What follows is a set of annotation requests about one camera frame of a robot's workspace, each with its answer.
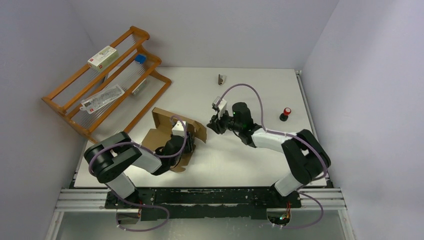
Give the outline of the brown cardboard box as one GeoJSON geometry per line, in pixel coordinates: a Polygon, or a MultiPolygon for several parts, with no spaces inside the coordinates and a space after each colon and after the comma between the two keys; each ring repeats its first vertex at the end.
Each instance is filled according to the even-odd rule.
{"type": "Polygon", "coordinates": [[[185,171],[196,149],[196,142],[202,141],[205,143],[207,141],[206,127],[191,118],[158,107],[152,110],[152,116],[155,128],[148,131],[141,144],[154,152],[161,160],[162,166],[153,174],[158,176],[169,170],[175,173],[185,171]],[[182,153],[187,133],[184,137],[172,134],[172,128],[177,121],[185,121],[184,129],[194,135],[194,150],[192,153],[182,153]]]}

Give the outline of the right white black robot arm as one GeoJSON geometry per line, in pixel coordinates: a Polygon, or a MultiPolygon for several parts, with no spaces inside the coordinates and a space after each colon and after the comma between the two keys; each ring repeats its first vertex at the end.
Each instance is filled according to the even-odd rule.
{"type": "Polygon", "coordinates": [[[331,160],[311,131],[303,129],[296,133],[280,133],[254,123],[251,111],[245,102],[232,106],[232,115],[227,111],[227,102],[216,99],[212,103],[216,111],[206,125],[216,134],[232,131],[243,144],[252,148],[264,148],[284,154],[289,173],[270,188],[270,202],[282,207],[289,194],[308,185],[331,166],[331,160]]]}

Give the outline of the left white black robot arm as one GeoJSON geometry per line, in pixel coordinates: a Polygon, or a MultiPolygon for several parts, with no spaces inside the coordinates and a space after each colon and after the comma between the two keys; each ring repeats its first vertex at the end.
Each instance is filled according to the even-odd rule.
{"type": "Polygon", "coordinates": [[[135,166],[159,176],[175,168],[183,156],[194,150],[194,135],[186,132],[171,134],[170,139],[154,151],[132,141],[126,132],[119,132],[85,150],[83,157],[89,173],[101,184],[117,193],[118,201],[126,208],[140,204],[139,192],[124,171],[135,166]]]}

